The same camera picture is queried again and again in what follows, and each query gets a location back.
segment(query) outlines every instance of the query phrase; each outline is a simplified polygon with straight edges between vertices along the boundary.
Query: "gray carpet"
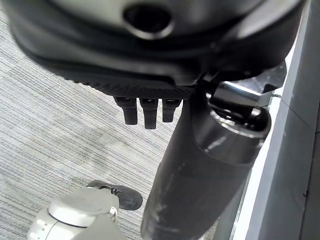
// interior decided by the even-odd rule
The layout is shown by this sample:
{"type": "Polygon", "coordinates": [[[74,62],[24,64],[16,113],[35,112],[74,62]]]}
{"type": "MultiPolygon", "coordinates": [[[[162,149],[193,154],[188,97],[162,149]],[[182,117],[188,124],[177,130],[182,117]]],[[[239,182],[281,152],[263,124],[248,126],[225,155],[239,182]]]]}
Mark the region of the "gray carpet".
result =
{"type": "MultiPolygon", "coordinates": [[[[174,123],[145,130],[140,109],[138,125],[126,126],[112,97],[57,77],[24,56],[2,9],[0,239],[26,239],[39,210],[93,179],[135,188],[146,202],[179,115],[180,109],[174,123]]],[[[119,226],[128,239],[141,239],[143,209],[120,211],[119,226]]]]}

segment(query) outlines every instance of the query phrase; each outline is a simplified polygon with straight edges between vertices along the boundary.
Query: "black cylinder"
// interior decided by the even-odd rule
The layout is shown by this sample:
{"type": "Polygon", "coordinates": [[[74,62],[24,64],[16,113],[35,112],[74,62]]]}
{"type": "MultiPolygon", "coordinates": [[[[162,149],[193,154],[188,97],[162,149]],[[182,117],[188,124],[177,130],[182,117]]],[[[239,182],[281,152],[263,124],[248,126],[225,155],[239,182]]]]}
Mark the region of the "black cylinder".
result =
{"type": "Polygon", "coordinates": [[[145,240],[196,240],[216,221],[246,179],[271,119],[255,126],[220,117],[203,98],[185,102],[157,170],[141,225],[145,240]]]}

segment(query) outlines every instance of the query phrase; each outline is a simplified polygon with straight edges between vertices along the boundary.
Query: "scuff mark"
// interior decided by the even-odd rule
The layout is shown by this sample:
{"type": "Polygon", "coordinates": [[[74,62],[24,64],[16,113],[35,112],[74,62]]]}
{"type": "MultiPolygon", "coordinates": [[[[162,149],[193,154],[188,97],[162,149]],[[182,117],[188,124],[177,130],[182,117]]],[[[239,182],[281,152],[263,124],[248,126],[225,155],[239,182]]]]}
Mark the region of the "scuff mark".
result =
{"type": "Polygon", "coordinates": [[[222,136],[218,138],[216,141],[212,142],[204,151],[208,153],[210,150],[214,149],[215,147],[221,145],[227,139],[226,136],[222,136]]]}

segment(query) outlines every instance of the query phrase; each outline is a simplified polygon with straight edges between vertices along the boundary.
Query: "striped carpet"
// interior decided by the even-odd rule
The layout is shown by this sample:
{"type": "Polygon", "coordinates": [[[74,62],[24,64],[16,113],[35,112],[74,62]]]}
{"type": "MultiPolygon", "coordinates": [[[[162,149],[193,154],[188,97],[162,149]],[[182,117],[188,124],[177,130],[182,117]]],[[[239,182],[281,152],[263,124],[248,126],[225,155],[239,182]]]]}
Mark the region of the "striped carpet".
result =
{"type": "MultiPolygon", "coordinates": [[[[26,239],[40,209],[93,179],[137,189],[146,202],[180,111],[145,130],[140,109],[138,125],[126,126],[112,97],[25,57],[0,5],[0,240],[26,239]]],[[[120,211],[128,239],[141,239],[143,209],[120,211]]]]}

